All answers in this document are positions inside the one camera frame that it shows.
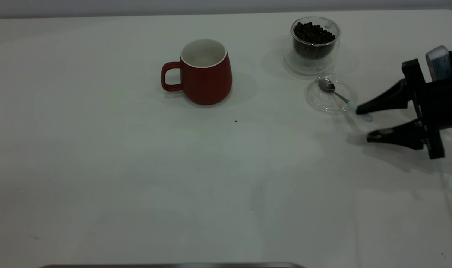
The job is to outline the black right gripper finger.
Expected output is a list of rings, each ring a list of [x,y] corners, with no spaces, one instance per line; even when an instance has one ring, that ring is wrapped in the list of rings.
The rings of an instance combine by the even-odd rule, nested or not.
[[[422,150],[424,148],[424,128],[419,121],[410,121],[392,128],[384,128],[367,134],[367,142],[392,144]]]
[[[412,100],[412,93],[414,92],[415,83],[409,83],[406,79],[401,79],[381,95],[358,105],[356,114],[364,115],[378,111],[407,109],[408,102]]]

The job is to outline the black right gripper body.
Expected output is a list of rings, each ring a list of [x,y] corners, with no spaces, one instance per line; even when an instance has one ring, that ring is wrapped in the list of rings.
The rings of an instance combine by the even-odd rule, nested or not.
[[[445,157],[445,146],[440,132],[452,128],[452,51],[447,57],[433,61],[432,68],[434,74],[448,71],[447,78],[427,83],[417,59],[402,64],[407,82],[415,83],[412,102],[417,118],[414,121],[424,128],[424,148],[430,159],[441,159]]]

